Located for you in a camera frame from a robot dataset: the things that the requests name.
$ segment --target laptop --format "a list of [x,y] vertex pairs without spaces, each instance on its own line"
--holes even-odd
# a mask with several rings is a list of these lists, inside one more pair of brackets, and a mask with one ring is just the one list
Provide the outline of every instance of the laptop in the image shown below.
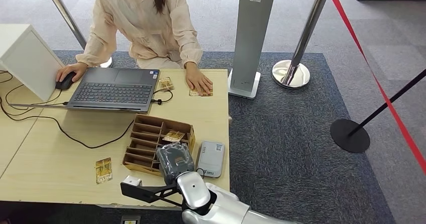
[[158,69],[88,68],[67,108],[148,112]]

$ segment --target woman's left hand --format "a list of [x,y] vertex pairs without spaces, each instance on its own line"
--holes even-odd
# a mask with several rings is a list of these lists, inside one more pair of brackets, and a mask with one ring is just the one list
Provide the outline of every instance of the woman's left hand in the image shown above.
[[204,74],[200,72],[197,64],[194,62],[187,62],[186,67],[186,83],[191,90],[197,89],[198,93],[202,95],[204,89],[207,94],[210,94],[210,90],[213,90],[212,82]]

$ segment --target black stanchion pole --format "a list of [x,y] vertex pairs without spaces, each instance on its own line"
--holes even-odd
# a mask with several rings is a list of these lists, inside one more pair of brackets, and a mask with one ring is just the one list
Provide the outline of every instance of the black stanchion pole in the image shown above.
[[[416,85],[420,80],[426,76],[426,69],[411,80],[406,86],[398,91],[393,97],[390,98],[390,102],[396,101],[410,88]],[[387,108],[387,104],[384,103],[374,113],[368,116],[362,123],[357,124],[352,120],[336,120],[330,127],[330,133],[334,142],[342,149],[352,152],[361,153],[370,147],[370,136],[364,126],[373,120],[379,113]]]

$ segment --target laptop keyboard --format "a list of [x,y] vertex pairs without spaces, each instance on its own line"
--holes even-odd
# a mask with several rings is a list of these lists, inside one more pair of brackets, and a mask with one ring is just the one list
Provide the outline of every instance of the laptop keyboard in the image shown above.
[[87,82],[80,87],[76,101],[147,103],[151,85],[124,85]]

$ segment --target metal stanchion post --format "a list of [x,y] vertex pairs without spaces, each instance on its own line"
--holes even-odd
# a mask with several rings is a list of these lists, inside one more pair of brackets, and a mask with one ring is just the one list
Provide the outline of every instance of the metal stanchion post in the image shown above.
[[272,78],[280,86],[290,89],[298,89],[305,86],[310,79],[309,70],[300,63],[303,54],[305,53],[310,36],[315,28],[315,25],[320,17],[326,0],[315,0],[310,11],[309,17],[306,20],[306,25],[297,44],[292,60],[283,60],[277,62],[272,67]]
[[[68,9],[66,8],[64,2],[62,0],[52,0],[55,4],[56,8],[61,13],[62,17],[64,18],[65,22],[71,29],[74,36],[77,38],[77,41],[80,43],[80,46],[85,49],[86,48],[86,39],[84,38],[83,34],[81,34],[80,29],[78,28],[77,24],[75,23],[74,19],[72,18],[71,14],[69,13]],[[101,67],[110,67],[113,63],[113,59],[110,58],[108,62],[102,63]]]

